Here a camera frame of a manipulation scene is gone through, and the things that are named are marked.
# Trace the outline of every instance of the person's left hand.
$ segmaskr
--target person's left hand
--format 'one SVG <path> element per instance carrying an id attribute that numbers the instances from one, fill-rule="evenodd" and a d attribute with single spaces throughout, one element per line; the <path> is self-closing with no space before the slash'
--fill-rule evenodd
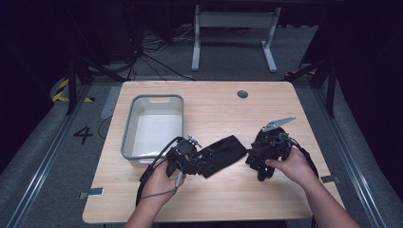
<path id="1" fill-rule="evenodd" d="M 166 194 L 161 194 L 158 196 L 152 196 L 149 198 L 142 199 L 140 203 L 143 201 L 147 201 L 147 203 L 152 203 L 153 206 L 161 208 L 163 207 L 171 198 L 174 196 L 176 192 L 176 179 L 170 179 L 166 175 L 166 168 L 168 167 L 168 161 L 162 161 L 155 169 L 154 172 L 149 177 L 147 183 L 142 192 L 142 198 L 164 193 L 172 190 Z M 182 177 L 181 185 L 184 182 L 185 175 Z"/>

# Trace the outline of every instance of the metal stand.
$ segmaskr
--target metal stand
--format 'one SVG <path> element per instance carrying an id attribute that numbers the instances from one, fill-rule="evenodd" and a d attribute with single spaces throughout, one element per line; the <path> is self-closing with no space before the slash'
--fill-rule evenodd
<path id="1" fill-rule="evenodd" d="M 95 63 L 85 57 L 79 56 L 73 58 L 68 65 L 68 111 L 69 115 L 77 104 L 77 89 L 76 89 L 76 75 L 80 79 L 83 85 L 91 85 L 94 81 L 89 67 L 93 67 L 98 71 L 102 72 L 104 75 L 117 82 L 128 81 L 125 78 L 117 75 L 116 73 L 110 71 L 109 69 L 103 67 L 102 65 Z"/>
<path id="2" fill-rule="evenodd" d="M 210 28 L 261 28 L 269 29 L 266 41 L 261 42 L 267 65 L 271 72 L 276 72 L 276 64 L 270 51 L 270 44 L 276 30 L 281 8 L 275 12 L 215 12 L 200 11 L 196 6 L 195 12 L 195 46 L 193 48 L 192 70 L 199 70 L 201 55 L 200 27 Z"/>

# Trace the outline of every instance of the metal rail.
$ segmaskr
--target metal rail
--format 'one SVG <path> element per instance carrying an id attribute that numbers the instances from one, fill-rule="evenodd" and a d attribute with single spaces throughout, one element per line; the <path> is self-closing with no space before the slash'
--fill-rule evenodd
<path id="1" fill-rule="evenodd" d="M 39 191 L 41 190 L 42 185 L 45 182 L 45 179 L 48 176 L 51 166 L 56 160 L 60 150 L 61 145 L 63 144 L 63 140 L 66 136 L 68 128 L 71 126 L 72 121 L 77 115 L 78 110 L 80 109 L 81 104 L 84 102 L 84 99 L 89 92 L 90 86 L 84 85 L 79 92 L 78 103 L 76 107 L 73 109 L 70 115 L 66 115 L 63 120 L 59 131 L 56 134 L 50 148 L 48 149 L 47 154 L 42 160 L 39 168 L 36 170 L 33 175 L 29 187 L 27 188 L 24 196 L 21 198 L 18 206 L 15 208 L 14 213 L 12 214 L 8 224 L 6 227 L 21 227 L 24 219 L 26 218 L 30 207 L 38 196 Z"/>
<path id="2" fill-rule="evenodd" d="M 325 116 L 328 125 L 330 126 L 333 134 L 336 137 L 340 158 L 343 160 L 347 172 L 352 179 L 353 185 L 359 196 L 359 199 L 361 200 L 362 206 L 367 213 L 368 219 L 370 220 L 373 227 L 388 227 L 385 220 L 382 218 L 379 209 L 376 206 L 374 195 L 370 187 L 368 186 L 364 175 L 362 174 L 361 170 L 355 163 L 355 160 L 350 153 L 349 147 L 343 138 L 343 135 L 338 127 L 336 120 L 334 118 L 331 118 L 328 114 L 326 104 L 324 102 L 325 97 L 323 93 L 320 91 L 320 88 L 313 88 L 312 90 L 317 99 L 317 102 L 319 103 L 320 110 L 323 116 Z"/>

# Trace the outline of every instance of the metal frame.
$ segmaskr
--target metal frame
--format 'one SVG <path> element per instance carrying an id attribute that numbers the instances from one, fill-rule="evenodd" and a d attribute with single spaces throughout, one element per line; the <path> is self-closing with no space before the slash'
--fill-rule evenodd
<path id="1" fill-rule="evenodd" d="M 321 112 L 325 116 L 325 119 L 330 126 L 333 135 L 336 138 L 340 158 L 343 161 L 344 166 L 346 167 L 346 170 L 352 180 L 356 193 L 361 200 L 361 204 L 364 207 L 365 212 L 367 213 L 370 223 L 373 227 L 388 227 L 386 221 L 382 218 L 382 215 L 376 205 L 374 194 L 372 193 L 364 175 L 362 174 L 361 169 L 356 164 L 350 152 L 349 146 L 343 138 L 343 134 L 341 133 L 335 118 L 330 116 L 330 114 L 327 112 L 327 104 L 325 104 L 324 102 L 324 95 L 319 88 L 314 88 L 313 92 L 317 99 L 317 102 L 319 103 Z"/>
<path id="2" fill-rule="evenodd" d="M 195 46 L 193 48 L 192 70 L 199 70 L 201 55 L 201 27 L 261 28 L 269 29 L 267 39 L 261 41 L 261 47 L 270 71 L 277 72 L 270 45 L 273 41 L 280 10 L 281 8 L 276 8 L 274 12 L 215 12 L 201 11 L 200 6 L 197 5 L 195 11 Z"/>
<path id="3" fill-rule="evenodd" d="M 35 174 L 33 175 L 29 183 L 29 186 L 26 192 L 24 193 L 24 196 L 18 203 L 18 206 L 15 209 L 14 213 L 12 214 L 6 227 L 22 226 L 26 216 L 28 215 L 30 207 L 32 206 L 33 202 L 38 196 L 39 191 L 41 190 L 42 185 L 44 184 L 45 179 L 47 178 L 48 173 L 50 172 L 51 166 L 56 161 L 57 156 L 59 155 L 68 128 L 71 126 L 73 120 L 75 119 L 75 116 L 77 115 L 80 106 L 84 102 L 84 99 L 87 93 L 89 92 L 89 89 L 90 89 L 89 85 L 84 85 L 81 88 L 76 108 L 74 108 L 71 111 L 70 115 L 65 116 L 65 119 L 63 120 L 59 131 L 57 132 L 50 148 L 48 149 L 47 154 L 45 155 L 44 159 L 42 160 Z"/>

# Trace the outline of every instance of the black object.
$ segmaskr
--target black object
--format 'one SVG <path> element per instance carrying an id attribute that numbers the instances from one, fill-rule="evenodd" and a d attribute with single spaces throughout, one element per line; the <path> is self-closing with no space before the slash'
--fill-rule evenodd
<path id="1" fill-rule="evenodd" d="M 209 178 L 245 155 L 246 148 L 233 135 L 214 142 L 200 152 L 193 142 L 182 139 L 166 153 L 169 161 L 166 174 L 171 176 L 179 169 L 184 174 Z"/>
<path id="2" fill-rule="evenodd" d="M 258 170 L 259 181 L 271 178 L 275 172 L 274 168 L 265 164 L 266 160 L 281 158 L 285 161 L 288 158 L 292 145 L 285 138 L 288 138 L 288 134 L 281 127 L 266 132 L 261 130 L 258 133 L 252 143 L 252 149 L 248 150 L 246 163 L 252 169 Z"/>

